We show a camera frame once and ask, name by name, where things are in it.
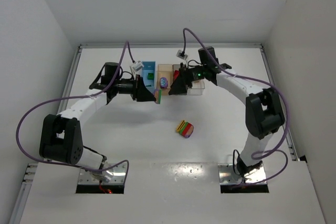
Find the red arched lego brick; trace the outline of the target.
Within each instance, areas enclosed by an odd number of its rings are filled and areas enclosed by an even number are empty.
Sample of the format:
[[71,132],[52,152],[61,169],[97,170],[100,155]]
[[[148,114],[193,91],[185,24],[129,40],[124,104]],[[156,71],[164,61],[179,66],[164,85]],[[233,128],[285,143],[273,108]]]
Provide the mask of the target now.
[[175,81],[176,78],[179,76],[180,72],[178,70],[175,70],[174,71],[174,74],[173,74],[173,80]]

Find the green lego brick number three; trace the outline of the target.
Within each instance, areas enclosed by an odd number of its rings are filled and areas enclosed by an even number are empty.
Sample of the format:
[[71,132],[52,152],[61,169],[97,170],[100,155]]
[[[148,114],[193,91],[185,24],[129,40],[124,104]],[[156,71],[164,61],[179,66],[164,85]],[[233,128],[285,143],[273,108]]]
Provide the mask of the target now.
[[148,73],[147,74],[147,79],[148,80],[154,80],[154,73]]

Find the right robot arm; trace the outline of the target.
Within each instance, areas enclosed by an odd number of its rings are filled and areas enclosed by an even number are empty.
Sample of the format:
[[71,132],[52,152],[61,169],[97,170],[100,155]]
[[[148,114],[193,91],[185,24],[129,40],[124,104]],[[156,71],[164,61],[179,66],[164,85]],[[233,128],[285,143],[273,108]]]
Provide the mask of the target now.
[[190,67],[180,64],[179,74],[170,86],[169,95],[187,94],[193,82],[206,79],[223,88],[245,106],[245,125],[248,137],[237,157],[233,171],[243,177],[258,169],[268,141],[285,122],[278,92],[274,88],[262,88],[235,76],[231,66],[220,64],[213,47],[198,50],[200,65]]

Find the striped lego block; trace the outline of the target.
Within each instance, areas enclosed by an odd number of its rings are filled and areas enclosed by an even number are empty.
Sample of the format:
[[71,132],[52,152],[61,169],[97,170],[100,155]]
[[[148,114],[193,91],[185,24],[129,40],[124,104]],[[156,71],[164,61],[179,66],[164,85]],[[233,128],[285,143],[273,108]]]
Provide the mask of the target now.
[[182,120],[176,128],[176,132],[184,138],[189,138],[193,131],[194,125],[185,120]]

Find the purple lego brick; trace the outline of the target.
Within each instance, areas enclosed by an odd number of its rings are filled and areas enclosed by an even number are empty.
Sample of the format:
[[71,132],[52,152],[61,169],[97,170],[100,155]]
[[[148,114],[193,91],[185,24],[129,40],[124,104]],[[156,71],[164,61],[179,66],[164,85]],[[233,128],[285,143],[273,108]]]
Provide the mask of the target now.
[[168,79],[166,77],[161,77],[159,80],[160,88],[161,89],[166,89],[169,86]]

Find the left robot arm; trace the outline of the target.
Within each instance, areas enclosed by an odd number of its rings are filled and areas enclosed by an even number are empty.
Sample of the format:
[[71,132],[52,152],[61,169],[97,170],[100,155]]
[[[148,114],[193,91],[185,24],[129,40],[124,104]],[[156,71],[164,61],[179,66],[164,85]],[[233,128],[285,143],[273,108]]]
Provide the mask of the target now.
[[86,170],[105,169],[107,158],[84,146],[81,128],[118,94],[128,94],[136,102],[156,101],[140,75],[123,79],[118,64],[106,62],[84,96],[70,108],[44,118],[40,156]]

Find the purple green lego piece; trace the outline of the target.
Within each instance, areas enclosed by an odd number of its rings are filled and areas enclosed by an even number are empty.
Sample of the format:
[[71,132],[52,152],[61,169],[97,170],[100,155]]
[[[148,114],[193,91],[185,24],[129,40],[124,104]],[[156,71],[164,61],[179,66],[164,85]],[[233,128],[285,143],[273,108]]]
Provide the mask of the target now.
[[161,103],[162,90],[161,89],[155,89],[154,92],[153,92],[153,95],[155,97],[155,103],[160,104]]

